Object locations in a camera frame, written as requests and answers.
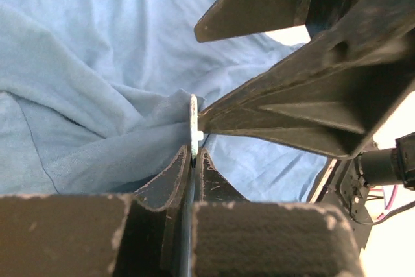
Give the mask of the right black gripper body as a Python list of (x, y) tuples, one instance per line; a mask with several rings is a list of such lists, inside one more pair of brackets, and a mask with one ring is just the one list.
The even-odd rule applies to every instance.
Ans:
[(403, 185), (414, 189), (414, 133), (396, 139), (396, 146), (361, 153), (357, 170), (369, 186)]

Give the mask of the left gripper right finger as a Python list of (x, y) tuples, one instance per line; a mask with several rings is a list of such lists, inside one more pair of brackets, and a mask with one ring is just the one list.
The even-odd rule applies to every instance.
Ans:
[(193, 276), (364, 276), (353, 230), (330, 204), (214, 200), (206, 149), (191, 213)]

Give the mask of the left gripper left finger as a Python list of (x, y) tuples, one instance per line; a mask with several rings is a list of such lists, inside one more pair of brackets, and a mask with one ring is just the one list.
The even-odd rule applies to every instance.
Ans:
[(133, 193), (1, 197), (2, 276), (187, 276), (189, 147)]

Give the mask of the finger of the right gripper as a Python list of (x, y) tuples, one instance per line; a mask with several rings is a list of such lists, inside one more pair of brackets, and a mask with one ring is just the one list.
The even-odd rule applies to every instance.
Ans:
[(330, 158), (356, 156), (414, 89), (414, 0), (311, 0), (310, 41), (198, 116)]
[(303, 25), (311, 0), (216, 0), (194, 27), (211, 42)]

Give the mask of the small round brooch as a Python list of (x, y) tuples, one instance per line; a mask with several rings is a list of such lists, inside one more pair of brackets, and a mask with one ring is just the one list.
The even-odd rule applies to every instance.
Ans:
[(196, 157), (199, 150), (199, 142), (204, 139), (203, 131), (198, 129), (198, 99), (192, 94), (189, 104), (189, 131), (190, 131), (190, 148), (193, 167), (196, 163)]

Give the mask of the blue t-shirt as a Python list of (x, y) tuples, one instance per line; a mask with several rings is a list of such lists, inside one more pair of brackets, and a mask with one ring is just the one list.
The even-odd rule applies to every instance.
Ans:
[(1, 0), (1, 192), (132, 192), (206, 107), (295, 51), (198, 43), (214, 0)]

